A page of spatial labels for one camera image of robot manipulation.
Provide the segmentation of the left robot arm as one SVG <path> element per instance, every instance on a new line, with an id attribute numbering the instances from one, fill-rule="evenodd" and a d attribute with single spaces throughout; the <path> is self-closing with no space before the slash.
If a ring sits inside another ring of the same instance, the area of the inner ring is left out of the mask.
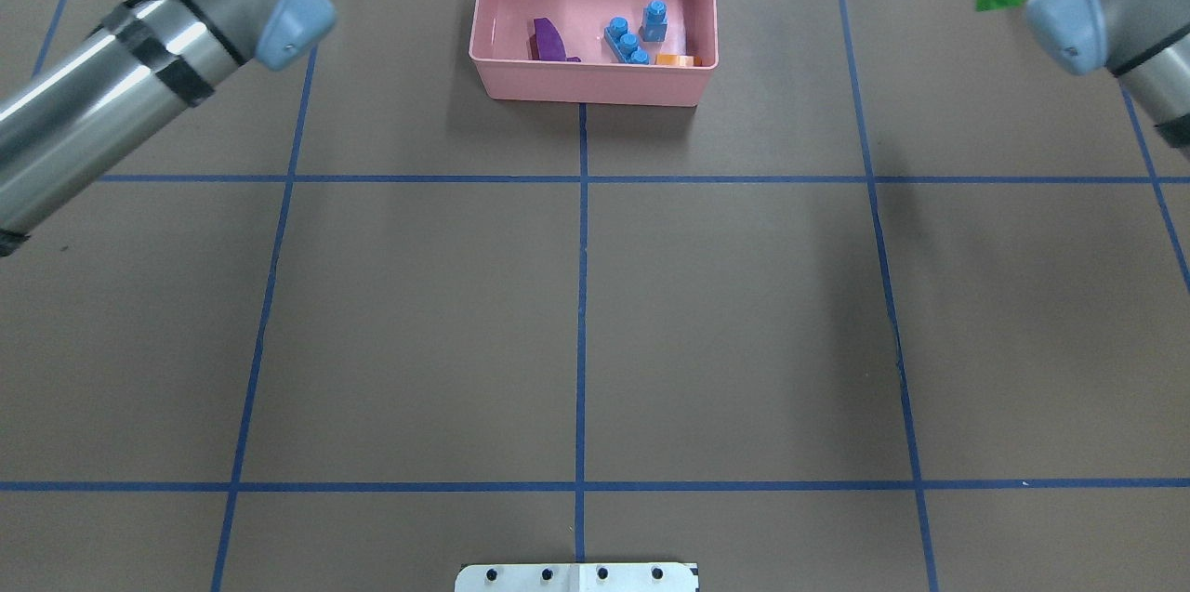
<path id="1" fill-rule="evenodd" d="M 124 0 L 1 113 L 4 255 L 217 86 L 280 71 L 337 21 L 331 0 Z"/>

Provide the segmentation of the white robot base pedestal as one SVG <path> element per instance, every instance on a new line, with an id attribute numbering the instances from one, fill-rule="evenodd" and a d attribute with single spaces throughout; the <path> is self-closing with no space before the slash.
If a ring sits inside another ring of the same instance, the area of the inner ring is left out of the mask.
<path id="1" fill-rule="evenodd" d="M 696 565 L 681 562 L 468 565 L 455 591 L 700 591 Z"/>

